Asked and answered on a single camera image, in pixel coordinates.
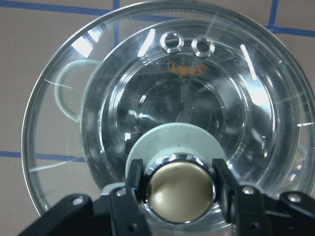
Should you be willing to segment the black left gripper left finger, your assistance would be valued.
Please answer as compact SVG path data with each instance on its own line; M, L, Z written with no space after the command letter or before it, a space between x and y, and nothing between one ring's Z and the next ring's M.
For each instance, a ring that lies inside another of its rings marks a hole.
M131 162L123 187L111 190L110 219L114 236L149 236L151 234L147 221L139 208L141 200L141 178L143 161Z

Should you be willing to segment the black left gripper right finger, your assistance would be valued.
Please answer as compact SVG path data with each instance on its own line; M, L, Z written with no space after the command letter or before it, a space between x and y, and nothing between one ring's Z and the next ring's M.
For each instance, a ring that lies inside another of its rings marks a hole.
M263 195L248 184L241 185L222 159L213 159L216 199L222 215L232 225L233 236L271 236Z

